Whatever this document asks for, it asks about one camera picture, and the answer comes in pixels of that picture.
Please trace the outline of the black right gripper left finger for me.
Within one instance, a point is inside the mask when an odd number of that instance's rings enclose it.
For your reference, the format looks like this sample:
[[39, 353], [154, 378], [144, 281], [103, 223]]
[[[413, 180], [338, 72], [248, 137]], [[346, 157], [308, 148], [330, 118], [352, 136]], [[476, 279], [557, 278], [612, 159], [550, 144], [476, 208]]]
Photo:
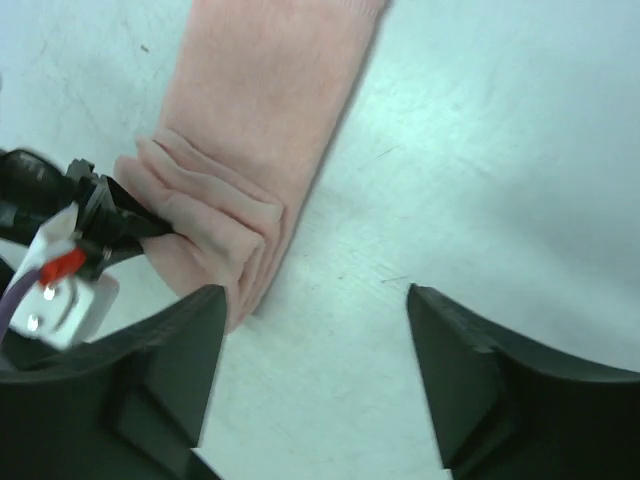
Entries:
[[5, 479], [212, 479], [196, 453], [225, 332], [221, 287], [65, 352], [1, 346]]

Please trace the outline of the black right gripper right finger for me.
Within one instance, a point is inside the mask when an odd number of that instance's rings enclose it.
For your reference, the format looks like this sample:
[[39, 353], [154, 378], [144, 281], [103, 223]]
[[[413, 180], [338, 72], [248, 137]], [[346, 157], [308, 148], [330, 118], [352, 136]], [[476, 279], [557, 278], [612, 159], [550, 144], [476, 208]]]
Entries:
[[639, 376], [558, 351], [412, 285], [440, 459], [456, 479], [635, 479]]

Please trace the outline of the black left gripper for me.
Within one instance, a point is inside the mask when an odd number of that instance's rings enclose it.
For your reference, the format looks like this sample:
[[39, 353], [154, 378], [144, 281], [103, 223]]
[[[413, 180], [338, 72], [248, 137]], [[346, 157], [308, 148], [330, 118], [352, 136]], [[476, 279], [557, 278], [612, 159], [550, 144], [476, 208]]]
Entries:
[[143, 240], [174, 232], [167, 221], [94, 168], [85, 159], [75, 159], [66, 171], [79, 207], [74, 239], [86, 254], [79, 269], [82, 278], [98, 278], [109, 267], [141, 255]]

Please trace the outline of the pink towel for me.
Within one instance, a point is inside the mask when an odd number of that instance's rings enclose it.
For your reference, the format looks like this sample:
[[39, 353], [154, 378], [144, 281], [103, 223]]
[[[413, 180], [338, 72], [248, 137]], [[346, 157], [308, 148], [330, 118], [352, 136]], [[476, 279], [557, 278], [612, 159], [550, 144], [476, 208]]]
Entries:
[[196, 1], [156, 129], [118, 182], [168, 221], [144, 251], [179, 295], [260, 303], [384, 9], [381, 1]]

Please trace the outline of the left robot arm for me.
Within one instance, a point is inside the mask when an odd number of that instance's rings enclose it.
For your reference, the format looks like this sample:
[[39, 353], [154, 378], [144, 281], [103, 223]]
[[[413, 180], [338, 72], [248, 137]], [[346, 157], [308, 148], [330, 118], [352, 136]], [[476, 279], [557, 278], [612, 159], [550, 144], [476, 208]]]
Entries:
[[1, 152], [1, 238], [28, 245], [39, 227], [67, 207], [77, 208], [71, 239], [87, 254], [80, 276], [103, 271], [142, 253], [141, 242], [173, 232], [113, 178], [85, 159], [61, 171], [26, 149]]

